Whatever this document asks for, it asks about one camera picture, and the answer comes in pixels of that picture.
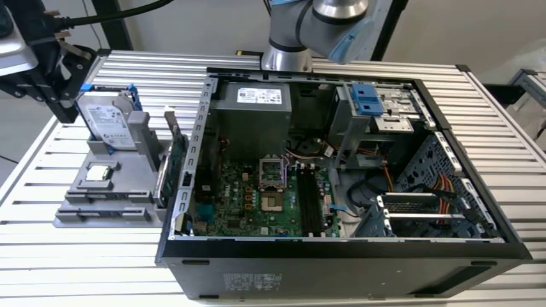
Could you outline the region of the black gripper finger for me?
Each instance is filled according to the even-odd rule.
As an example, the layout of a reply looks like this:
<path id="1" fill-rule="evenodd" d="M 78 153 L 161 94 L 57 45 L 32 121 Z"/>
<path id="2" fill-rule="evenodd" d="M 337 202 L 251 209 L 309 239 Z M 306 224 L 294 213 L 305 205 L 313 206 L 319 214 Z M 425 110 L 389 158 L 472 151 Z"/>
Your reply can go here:
<path id="1" fill-rule="evenodd" d="M 83 45 L 71 45 L 69 43 L 63 43 L 62 47 L 66 52 L 62 64 L 70 73 L 70 77 L 62 85 L 61 98 L 65 115 L 61 122 L 74 123 L 79 115 L 75 101 L 97 59 L 97 51 Z"/>
<path id="2" fill-rule="evenodd" d="M 2 76 L 2 90 L 15 98 L 28 96 L 43 103 L 62 123 L 66 122 L 66 111 L 61 104 L 65 83 L 61 74 L 48 77 L 42 72 L 20 72 Z"/>

